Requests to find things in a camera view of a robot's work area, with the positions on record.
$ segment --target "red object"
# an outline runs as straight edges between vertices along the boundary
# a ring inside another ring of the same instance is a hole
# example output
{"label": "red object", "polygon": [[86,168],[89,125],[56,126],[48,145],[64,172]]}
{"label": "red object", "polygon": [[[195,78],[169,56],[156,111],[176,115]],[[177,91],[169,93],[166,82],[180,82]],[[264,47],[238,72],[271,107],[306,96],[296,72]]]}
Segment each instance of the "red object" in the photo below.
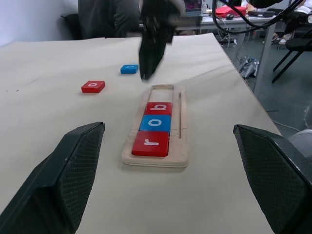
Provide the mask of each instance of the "red object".
{"label": "red object", "polygon": [[[244,16],[246,15],[246,10],[247,10],[247,7],[245,6],[236,6],[235,7],[237,10],[239,10]],[[236,13],[232,8],[228,7],[228,6],[221,6],[219,8],[217,8],[215,10],[215,14],[219,17],[222,17],[222,18],[226,18],[226,16],[228,14],[231,14],[231,15],[234,15],[234,16],[239,16],[238,13]]]}
{"label": "red object", "polygon": [[101,80],[91,80],[85,83],[81,90],[83,93],[99,93],[104,89],[105,81]]}
{"label": "red object", "polygon": [[169,133],[139,131],[132,148],[136,156],[165,157],[168,155]]}
{"label": "red object", "polygon": [[168,115],[172,113],[171,102],[149,102],[146,105],[145,115]]}

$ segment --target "table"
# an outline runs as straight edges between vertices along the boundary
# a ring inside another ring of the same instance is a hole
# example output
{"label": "table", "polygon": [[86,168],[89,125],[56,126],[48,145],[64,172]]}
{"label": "table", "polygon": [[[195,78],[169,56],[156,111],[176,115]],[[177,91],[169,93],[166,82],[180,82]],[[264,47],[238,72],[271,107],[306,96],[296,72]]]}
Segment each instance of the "table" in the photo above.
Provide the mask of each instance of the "table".
{"label": "table", "polygon": [[[274,17],[269,18],[263,18],[263,17],[248,17],[249,21],[258,25],[261,25],[263,23],[266,23],[270,20],[272,20]],[[245,23],[245,21],[242,18],[234,18],[233,20],[226,20],[224,19],[224,23],[227,25],[228,28],[234,28],[238,31],[244,31],[246,30],[249,25]],[[274,30],[275,30],[276,24],[268,27],[266,36],[265,36],[265,42],[263,45],[263,49],[261,52],[260,60],[259,60],[259,66],[256,74],[256,84],[254,87],[254,94],[256,97],[260,95],[260,87],[263,79],[263,75],[265,72],[265,66],[266,62],[268,60],[269,52],[270,52],[270,45],[273,38]],[[213,22],[212,17],[206,16],[203,17],[202,24],[199,27],[187,27],[187,28],[179,28],[180,30],[187,30],[187,29],[216,29],[216,26]],[[242,44],[244,43],[245,34],[239,34],[237,38],[237,45],[235,47],[234,55],[237,54],[238,50],[242,47]],[[234,61],[234,65],[236,67],[239,67],[239,61],[236,57],[232,58],[232,61]]]}
{"label": "table", "polygon": [[[77,234],[271,234],[244,172],[235,124],[278,133],[212,34],[180,36],[150,83],[120,75],[140,38],[18,42],[0,48],[0,211],[62,136],[104,121],[96,179]],[[105,80],[96,95],[88,80]],[[121,152],[143,92],[187,89],[190,164],[125,165]]]}

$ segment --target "blue block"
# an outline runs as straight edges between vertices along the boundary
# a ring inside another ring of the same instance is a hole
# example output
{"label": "blue block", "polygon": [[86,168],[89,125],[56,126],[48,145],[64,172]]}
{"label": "blue block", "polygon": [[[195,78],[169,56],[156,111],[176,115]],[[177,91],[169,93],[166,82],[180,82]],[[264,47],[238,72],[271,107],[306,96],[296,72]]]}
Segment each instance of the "blue block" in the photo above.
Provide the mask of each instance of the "blue block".
{"label": "blue block", "polygon": [[131,65],[123,65],[120,69],[122,74],[135,74],[138,71],[138,65],[131,64]]}
{"label": "blue block", "polygon": [[170,132],[171,116],[146,115],[143,116],[140,131]]}

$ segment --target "black cable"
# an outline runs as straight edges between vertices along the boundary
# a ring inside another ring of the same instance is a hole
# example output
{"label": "black cable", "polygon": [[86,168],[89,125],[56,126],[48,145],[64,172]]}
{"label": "black cable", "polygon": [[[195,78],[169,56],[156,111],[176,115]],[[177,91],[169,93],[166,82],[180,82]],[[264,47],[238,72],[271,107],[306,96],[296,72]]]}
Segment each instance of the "black cable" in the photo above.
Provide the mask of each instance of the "black cable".
{"label": "black cable", "polygon": [[287,14],[289,14],[291,11],[293,11],[303,0],[295,0],[290,6],[288,6],[284,11],[282,11],[278,16],[276,16],[274,19],[262,24],[262,25],[256,25],[251,23],[239,10],[237,10],[235,7],[231,6],[228,2],[226,2],[226,0],[219,0],[222,3],[226,4],[227,6],[229,6],[230,8],[232,8],[236,13],[238,13],[239,16],[241,16],[241,18],[248,24],[250,25],[251,29],[249,30],[245,30],[245,31],[240,31],[240,32],[231,32],[229,30],[226,30],[224,28],[222,28],[219,23],[216,20],[216,7],[217,7],[217,1],[218,0],[213,0],[213,5],[212,5],[212,17],[213,17],[213,22],[216,25],[216,27],[221,30],[222,32],[225,33],[231,33],[231,34],[241,34],[241,33],[247,33],[247,32],[252,32],[261,28],[267,28],[275,23],[277,23],[278,21],[280,21],[281,19],[283,19]]}

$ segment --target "chair leg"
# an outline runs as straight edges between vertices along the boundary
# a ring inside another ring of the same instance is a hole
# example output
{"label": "chair leg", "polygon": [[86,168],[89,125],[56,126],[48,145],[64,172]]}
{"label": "chair leg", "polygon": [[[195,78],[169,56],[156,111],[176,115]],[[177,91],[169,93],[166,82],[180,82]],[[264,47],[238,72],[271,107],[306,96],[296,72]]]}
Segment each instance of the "chair leg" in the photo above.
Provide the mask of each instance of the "chair leg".
{"label": "chair leg", "polygon": [[273,72],[277,70],[277,68],[291,55],[292,51],[288,51],[288,53],[282,58],[282,60],[274,67]]}
{"label": "chair leg", "polygon": [[277,81],[278,78],[280,78],[280,76],[293,64],[293,62],[296,61],[297,58],[299,58],[299,56],[303,53],[303,51],[299,51],[293,58],[292,60],[290,60],[289,63],[286,64],[286,66],[282,69],[282,71],[280,71],[276,77],[274,77],[274,79],[272,80],[272,83],[275,83],[275,81]]}

